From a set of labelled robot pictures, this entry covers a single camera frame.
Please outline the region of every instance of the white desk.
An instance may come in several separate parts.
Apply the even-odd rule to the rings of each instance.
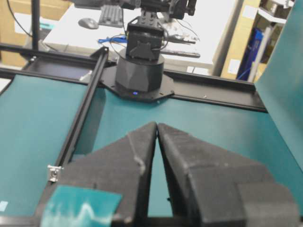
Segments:
[[[197,1],[196,14],[193,17],[185,15],[185,20],[192,25],[193,30],[199,35],[201,41],[194,45],[194,49],[200,53],[201,57],[196,59],[163,55],[165,58],[165,68],[179,71],[187,71],[187,68],[189,68],[192,71],[191,69],[195,67],[196,70],[206,70],[205,72],[212,69],[214,55],[231,16],[235,1]],[[124,12],[125,27],[127,27],[127,22],[140,15],[139,9],[124,10]],[[56,27],[45,38],[45,43],[62,52],[90,55],[101,47],[97,43],[98,39],[124,33],[122,28],[99,26],[99,29],[89,30],[78,25],[78,21],[84,17],[90,17],[98,21],[100,13],[100,10],[77,9],[74,5],[70,6]],[[182,27],[180,28],[190,34],[190,31]],[[123,48],[117,44],[113,45],[117,51]],[[112,57],[112,54],[115,53],[110,46],[109,48],[111,50],[110,57]],[[169,43],[168,48],[173,50],[193,49],[193,47],[188,45],[172,43]]]
[[[66,11],[64,16],[60,19],[56,27],[50,32],[50,34],[45,38],[44,42],[51,47],[54,47],[62,52],[77,53],[83,55],[89,55],[99,49],[102,45],[97,43],[100,38],[112,37],[117,34],[123,34],[122,28],[99,26],[99,29],[90,30],[78,25],[78,21],[84,17],[90,17],[96,21],[99,20],[100,10],[91,9],[78,9],[74,5]],[[125,26],[127,22],[136,16],[140,15],[140,10],[125,10]],[[111,54],[114,54],[112,48],[109,44]],[[113,44],[114,48],[119,51],[123,47],[117,44]],[[194,45],[195,49],[201,53],[201,57],[198,59],[180,57],[173,55],[164,55],[166,68],[174,68],[176,70],[185,71],[188,66],[200,67],[210,69],[213,66],[212,56],[205,55],[202,42],[197,42]],[[184,44],[169,44],[169,49],[178,48],[180,50],[194,49]]]

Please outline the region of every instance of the black foam pad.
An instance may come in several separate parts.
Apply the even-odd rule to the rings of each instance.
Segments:
[[[273,176],[263,164],[165,124],[158,125],[158,132],[162,155],[167,160],[166,165],[169,165],[166,169],[172,170],[170,173],[167,171],[167,175],[173,174],[167,179],[176,179],[181,190],[181,195],[171,193],[171,200],[182,197],[187,206],[186,213],[195,224],[198,220],[201,226],[241,227],[250,223],[252,227],[265,219],[268,223],[276,223],[274,219],[284,212],[285,202],[291,210],[298,211],[290,192],[280,190],[281,186],[274,183]],[[259,195],[255,198],[250,196],[245,185],[256,184],[259,188],[270,185],[272,190],[280,190],[282,198],[259,200],[267,195],[267,187],[263,187],[264,191],[258,190]],[[273,205],[273,211],[261,215],[254,213],[257,209],[253,207],[260,207],[262,203],[267,207]],[[299,220],[298,212],[284,214],[284,223],[293,224],[296,218]]]
[[[151,122],[69,163],[55,186],[64,184],[121,194],[112,226],[133,226],[147,216],[156,132],[157,125]]]

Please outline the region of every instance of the black metal frame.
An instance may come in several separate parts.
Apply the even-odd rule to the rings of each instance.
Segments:
[[[21,46],[2,44],[0,43],[0,50],[17,52],[22,56],[31,59],[23,70],[9,70],[0,68],[0,78],[13,79],[16,74],[22,74],[31,77],[40,77],[46,79],[54,79],[70,83],[87,84],[77,79],[69,79],[58,77],[52,73],[37,73],[28,70],[35,59],[47,59],[49,62],[60,60],[66,64],[74,63],[79,66],[94,69],[87,91],[83,97],[82,103],[78,108],[77,114],[74,118],[72,127],[68,133],[62,150],[56,161],[57,166],[65,165],[69,162],[73,149],[78,141],[81,129],[83,127],[91,100],[97,87],[104,87],[101,82],[102,71],[105,67],[113,66],[115,63],[107,61],[108,49],[100,50],[99,58],[96,56],[85,57],[74,54],[66,54],[60,52],[42,52],[38,50],[39,42],[39,18],[40,18],[40,0],[32,0],[32,29],[33,29],[33,49],[26,49]],[[201,76],[196,74],[181,73],[171,70],[166,70],[165,74],[173,78],[177,87],[175,95],[171,98],[181,99],[186,101],[210,103],[216,105],[224,105],[240,109],[247,109],[251,111],[267,112],[262,101],[260,100],[255,86],[251,83],[235,80],[227,80],[219,77]],[[247,98],[241,100],[241,94]],[[219,99],[211,98],[212,95],[219,97]],[[226,101],[226,96],[230,96],[230,101]],[[180,227],[188,226],[188,223],[183,217],[173,218],[147,218],[143,224],[148,227]],[[37,220],[32,217],[2,217],[0,216],[0,226],[35,226]]]
[[[0,43],[0,50],[20,53],[22,56],[31,59],[23,70],[0,69],[0,78],[13,79],[15,74],[22,74],[46,79],[55,79],[71,83],[84,84],[78,79],[58,77],[49,72],[35,72],[29,70],[31,64],[39,59],[47,60],[48,64],[56,67],[55,61],[75,64],[80,67],[94,69],[97,59],[75,54],[60,52],[42,52],[37,50],[25,49],[16,45]],[[105,67],[114,66],[115,62],[107,61]],[[191,73],[183,73],[172,70],[165,70],[164,73],[175,81],[174,99],[181,99],[192,102],[209,103],[246,109],[251,111],[267,112],[261,99],[256,92],[254,84],[239,80],[229,80],[220,77],[203,76]]]

